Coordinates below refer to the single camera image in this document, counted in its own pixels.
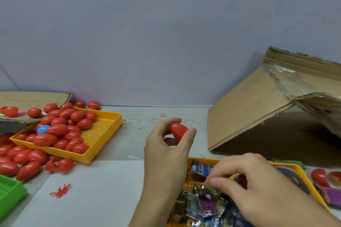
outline flattened cardboard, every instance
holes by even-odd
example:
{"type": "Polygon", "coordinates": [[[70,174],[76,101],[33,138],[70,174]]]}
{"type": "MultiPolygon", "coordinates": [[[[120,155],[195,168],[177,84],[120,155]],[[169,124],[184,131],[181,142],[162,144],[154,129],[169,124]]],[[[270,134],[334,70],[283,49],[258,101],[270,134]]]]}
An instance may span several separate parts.
{"type": "Polygon", "coordinates": [[[339,123],[325,111],[341,112],[340,86],[340,64],[269,47],[262,66],[209,109],[208,148],[341,166],[339,123]],[[294,104],[300,121],[286,114],[294,104]]]}
{"type": "MultiPolygon", "coordinates": [[[[44,109],[48,103],[56,103],[60,107],[63,103],[69,101],[71,93],[61,92],[0,92],[0,107],[15,106],[19,111],[27,111],[31,108],[44,109]]],[[[0,116],[0,121],[14,121],[20,123],[32,123],[40,121],[41,118],[33,119],[27,114],[16,118],[0,116]]]]}

